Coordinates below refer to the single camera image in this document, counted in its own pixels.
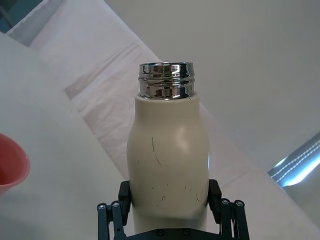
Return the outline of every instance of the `cream bottle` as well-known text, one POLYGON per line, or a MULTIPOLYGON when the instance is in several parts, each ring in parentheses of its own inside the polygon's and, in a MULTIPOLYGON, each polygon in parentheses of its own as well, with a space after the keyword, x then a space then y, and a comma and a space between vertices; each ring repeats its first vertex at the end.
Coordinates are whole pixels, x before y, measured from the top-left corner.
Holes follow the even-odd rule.
POLYGON ((127 142, 136 234, 205 230, 209 140, 191 62, 140 65, 140 93, 127 142))

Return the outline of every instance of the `bottle neck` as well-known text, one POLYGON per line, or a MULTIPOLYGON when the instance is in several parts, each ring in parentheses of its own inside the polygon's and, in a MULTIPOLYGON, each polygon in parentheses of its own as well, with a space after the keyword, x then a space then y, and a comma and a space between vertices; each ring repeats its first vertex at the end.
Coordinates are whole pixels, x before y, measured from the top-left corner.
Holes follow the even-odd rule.
POLYGON ((199 96, 174 100, 155 100, 135 97, 135 121, 140 123, 175 124, 200 118, 199 96))
POLYGON ((140 65, 139 96, 144 99, 176 100, 194 94, 192 62, 154 62, 140 65))

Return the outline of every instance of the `pink bowl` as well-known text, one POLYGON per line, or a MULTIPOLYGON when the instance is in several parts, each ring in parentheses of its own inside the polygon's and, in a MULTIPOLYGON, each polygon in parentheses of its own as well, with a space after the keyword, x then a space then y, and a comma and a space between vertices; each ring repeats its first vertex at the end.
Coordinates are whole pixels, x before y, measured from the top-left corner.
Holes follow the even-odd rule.
POLYGON ((25 151, 0 133, 0 195, 25 180, 29 170, 30 162, 25 151))

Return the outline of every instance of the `table surface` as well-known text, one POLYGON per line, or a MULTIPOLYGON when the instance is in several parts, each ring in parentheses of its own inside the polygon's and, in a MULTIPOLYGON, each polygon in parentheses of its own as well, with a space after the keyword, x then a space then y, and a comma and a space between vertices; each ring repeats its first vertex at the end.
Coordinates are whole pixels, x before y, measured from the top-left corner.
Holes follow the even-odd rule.
POLYGON ((97 239, 96 206, 123 177, 37 55, 1 33, 0 52, 0 132, 30 159, 0 197, 0 239, 97 239))
MULTIPOLYGON (((96 205, 115 200, 123 178, 36 54, 3 34, 0 52, 0 132, 31 163, 28 178, 0 198, 0 238, 96 239, 96 205)), ((319 229, 267 173, 211 116, 204 119, 215 136, 210 176, 224 197, 246 203, 251 239, 319 239, 319 229)), ((210 214, 207 226, 217 230, 210 214)), ((133 233, 132 216, 126 232, 133 233)))

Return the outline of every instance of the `bottle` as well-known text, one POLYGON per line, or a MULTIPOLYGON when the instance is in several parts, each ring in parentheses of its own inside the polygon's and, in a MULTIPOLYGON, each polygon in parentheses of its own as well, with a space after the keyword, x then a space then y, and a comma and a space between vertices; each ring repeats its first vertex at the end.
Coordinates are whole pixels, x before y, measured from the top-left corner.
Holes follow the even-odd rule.
POLYGON ((158 228, 205 230, 209 139, 191 62, 145 63, 127 141, 136 234, 158 228))

